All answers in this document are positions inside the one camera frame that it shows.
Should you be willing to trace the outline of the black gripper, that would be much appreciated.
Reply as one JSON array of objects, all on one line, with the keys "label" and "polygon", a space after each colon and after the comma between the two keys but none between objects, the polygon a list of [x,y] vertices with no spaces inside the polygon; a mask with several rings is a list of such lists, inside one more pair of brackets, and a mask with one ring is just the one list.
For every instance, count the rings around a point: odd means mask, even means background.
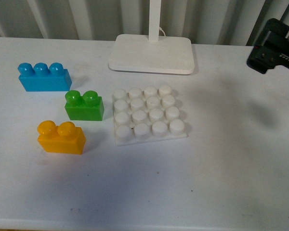
[{"label": "black gripper", "polygon": [[288,25],[275,18],[269,19],[247,59],[247,66],[261,74],[278,65],[289,69],[288,31]]}]

